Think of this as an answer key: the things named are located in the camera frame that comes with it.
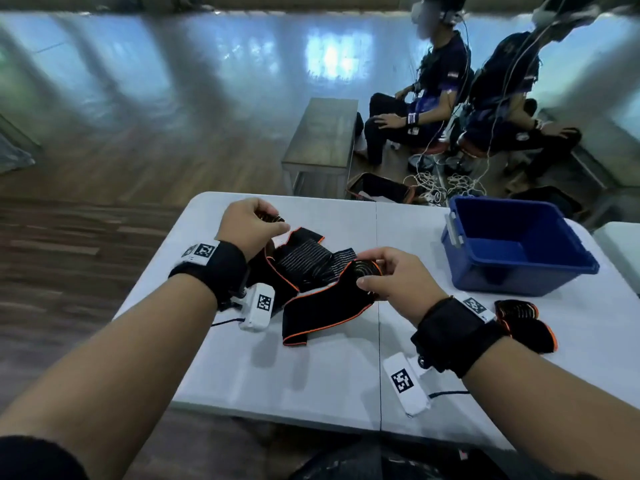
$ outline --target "person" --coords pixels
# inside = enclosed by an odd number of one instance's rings
[[[471,53],[460,32],[465,0],[422,0],[414,5],[412,19],[421,39],[430,39],[433,48],[422,58],[417,81],[395,96],[376,93],[369,102],[369,119],[358,113],[356,136],[364,129],[366,156],[372,165],[382,163],[387,140],[411,147],[428,146],[437,141],[451,118],[458,92],[467,80]],[[411,104],[409,93],[422,95]]]
[[[272,205],[251,198],[229,205],[220,222],[216,240],[227,243],[229,252],[236,252],[235,267],[227,262],[221,272],[221,267],[207,266],[212,280],[205,279],[204,272],[173,274],[148,297],[62,357],[9,405],[0,416],[0,479],[122,478],[169,405],[206,335],[215,333],[210,327],[219,298],[211,283],[224,289],[226,276],[236,275],[245,266],[244,260],[256,255],[272,237],[288,231],[287,224],[264,222],[256,217],[256,211],[278,215]],[[459,321],[464,321],[460,315],[434,315],[445,309],[450,298],[417,256],[380,248],[358,257],[379,261],[385,268],[384,276],[361,278],[358,286],[388,300],[419,332],[432,326],[434,319],[452,333],[461,333],[466,326],[459,326]],[[492,330],[483,328],[491,323],[477,330]],[[451,349],[454,355],[464,357],[452,359],[451,368],[516,448],[572,476],[587,474],[602,480],[640,477],[636,452],[640,411],[511,338],[485,332],[473,335],[480,336],[480,341],[466,340],[464,348]],[[341,454],[350,458],[353,450]],[[371,468],[359,478],[379,478],[374,476],[379,466],[375,458],[360,460]],[[348,469],[347,463],[331,463],[329,475],[327,468],[316,462],[303,468],[304,476],[292,478],[352,478],[338,474]],[[439,478],[432,470],[423,469],[421,462],[392,457],[391,464],[394,468],[421,468],[419,474],[405,478]],[[309,473],[312,466],[315,474]]]
[[[535,30],[502,40],[476,74],[464,137],[490,156],[500,151],[542,149],[508,183],[509,192],[532,188],[555,161],[570,155],[580,143],[580,130],[535,119],[528,114],[525,101],[538,80],[540,50],[564,40],[576,27],[593,23],[599,13],[596,0],[545,0],[534,12]],[[505,173],[514,170],[508,167]]]

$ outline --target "blue container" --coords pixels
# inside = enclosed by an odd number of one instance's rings
[[[450,208],[442,243],[460,290],[543,296],[600,269],[553,204],[454,197]]]

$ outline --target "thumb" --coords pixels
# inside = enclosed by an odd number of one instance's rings
[[[269,237],[276,237],[277,235],[282,235],[286,232],[289,232],[291,226],[286,222],[274,222],[273,224],[268,224],[269,226]]]
[[[380,296],[388,296],[389,276],[363,276],[356,281],[358,288],[372,291]]]

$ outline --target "seated person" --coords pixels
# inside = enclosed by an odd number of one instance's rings
[[[358,113],[356,137],[364,129],[366,156],[372,165],[382,163],[387,140],[408,146],[428,146],[437,141],[447,127],[469,70],[470,51],[454,30],[462,21],[465,0],[423,0],[414,5],[412,20],[418,35],[430,39],[433,49],[425,55],[418,80],[395,97],[376,93],[369,103],[369,120],[363,124]],[[420,94],[411,104],[404,102],[410,93]]]
[[[593,23],[600,9],[595,0],[545,0],[534,12],[536,29],[509,35],[478,71],[470,95],[472,112],[464,138],[482,151],[542,148],[507,189],[531,188],[553,162],[568,156],[582,137],[577,128],[534,119],[526,95],[538,79],[540,49],[564,40],[571,31]]]

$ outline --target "right hand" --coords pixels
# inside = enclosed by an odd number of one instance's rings
[[[404,88],[401,91],[396,92],[396,99],[399,99],[400,101],[404,101],[404,98],[407,96],[407,94],[409,94],[411,92],[411,89],[409,88]]]
[[[383,262],[384,276],[364,276],[358,288],[388,300],[396,312],[418,325],[437,302],[448,298],[416,255],[395,248],[377,248],[358,254],[358,259]]]
[[[565,139],[576,132],[576,128],[562,126],[560,123],[547,123],[542,126],[542,129],[540,129],[540,133],[544,136],[559,136],[560,138]]]

